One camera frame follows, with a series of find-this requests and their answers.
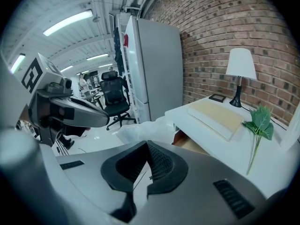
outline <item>white lampshade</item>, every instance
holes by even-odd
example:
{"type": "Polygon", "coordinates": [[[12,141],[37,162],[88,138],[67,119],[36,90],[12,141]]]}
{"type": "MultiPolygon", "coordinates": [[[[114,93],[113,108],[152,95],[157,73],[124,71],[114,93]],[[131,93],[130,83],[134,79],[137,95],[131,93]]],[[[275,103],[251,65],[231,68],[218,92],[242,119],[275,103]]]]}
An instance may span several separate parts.
{"type": "Polygon", "coordinates": [[[248,77],[256,80],[251,52],[246,48],[233,48],[230,51],[226,75],[248,77]]]}

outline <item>ceiling light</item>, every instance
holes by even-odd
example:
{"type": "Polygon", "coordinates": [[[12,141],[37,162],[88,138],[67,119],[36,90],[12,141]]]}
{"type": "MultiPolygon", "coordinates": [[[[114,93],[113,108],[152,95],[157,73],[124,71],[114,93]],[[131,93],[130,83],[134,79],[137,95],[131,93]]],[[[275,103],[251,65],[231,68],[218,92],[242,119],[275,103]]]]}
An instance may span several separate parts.
{"type": "Polygon", "coordinates": [[[66,67],[65,69],[61,70],[60,72],[62,73],[62,72],[66,71],[66,70],[68,70],[69,68],[72,68],[72,67],[73,66],[66,67]]]}
{"type": "Polygon", "coordinates": [[[107,66],[111,66],[111,65],[112,65],[112,63],[110,63],[110,64],[105,64],[105,65],[99,66],[99,68],[107,67],[107,66]]]}
{"type": "Polygon", "coordinates": [[[89,60],[92,60],[92,59],[102,58],[102,57],[107,57],[107,56],[108,56],[108,53],[105,53],[105,54],[101,54],[101,55],[98,55],[98,56],[95,56],[95,57],[87,58],[86,60],[89,61],[89,60]]]}
{"type": "Polygon", "coordinates": [[[25,58],[25,54],[21,53],[19,55],[19,57],[17,58],[17,60],[15,61],[15,63],[13,64],[13,66],[11,67],[11,69],[10,69],[10,71],[12,73],[14,73],[17,70],[17,68],[19,67],[21,62],[24,60],[24,58],[25,58]]]}
{"type": "Polygon", "coordinates": [[[62,20],[61,22],[55,24],[54,26],[52,26],[51,28],[47,29],[45,32],[43,32],[44,35],[49,36],[51,34],[53,34],[54,32],[56,32],[57,30],[71,24],[71,23],[75,23],[79,20],[85,19],[85,18],[89,18],[92,17],[93,13],[91,10],[76,14],[74,16],[68,17],[65,20],[62,20]]]}

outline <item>white refrigerator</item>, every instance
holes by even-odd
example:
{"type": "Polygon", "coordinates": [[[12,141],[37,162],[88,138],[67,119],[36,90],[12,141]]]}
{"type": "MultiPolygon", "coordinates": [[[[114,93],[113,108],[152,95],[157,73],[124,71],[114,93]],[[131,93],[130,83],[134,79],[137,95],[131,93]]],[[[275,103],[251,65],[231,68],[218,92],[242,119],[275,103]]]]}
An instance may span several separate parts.
{"type": "Polygon", "coordinates": [[[138,121],[155,121],[182,106],[183,67],[176,27],[131,16],[125,52],[138,121]]]}

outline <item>black lamp base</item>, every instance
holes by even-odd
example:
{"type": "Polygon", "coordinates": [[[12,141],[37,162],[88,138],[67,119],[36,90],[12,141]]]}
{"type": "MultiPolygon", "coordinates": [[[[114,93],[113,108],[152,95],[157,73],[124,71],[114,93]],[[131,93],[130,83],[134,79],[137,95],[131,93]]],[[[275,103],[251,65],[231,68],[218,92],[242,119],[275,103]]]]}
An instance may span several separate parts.
{"type": "Polygon", "coordinates": [[[233,100],[231,100],[229,102],[232,106],[242,107],[242,104],[240,103],[240,92],[241,92],[241,90],[242,90],[242,86],[238,86],[237,89],[236,89],[236,93],[235,93],[235,96],[234,96],[233,100]]]}

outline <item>mesh chair back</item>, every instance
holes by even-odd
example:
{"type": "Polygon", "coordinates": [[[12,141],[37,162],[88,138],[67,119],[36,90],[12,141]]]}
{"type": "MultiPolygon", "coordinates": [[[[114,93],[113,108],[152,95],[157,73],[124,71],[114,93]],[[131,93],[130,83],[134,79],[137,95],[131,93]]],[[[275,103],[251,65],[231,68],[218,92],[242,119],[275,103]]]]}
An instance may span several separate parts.
{"type": "Polygon", "coordinates": [[[103,73],[100,82],[101,90],[104,94],[105,105],[110,106],[126,101],[123,94],[123,80],[117,77],[115,71],[103,73]]]}

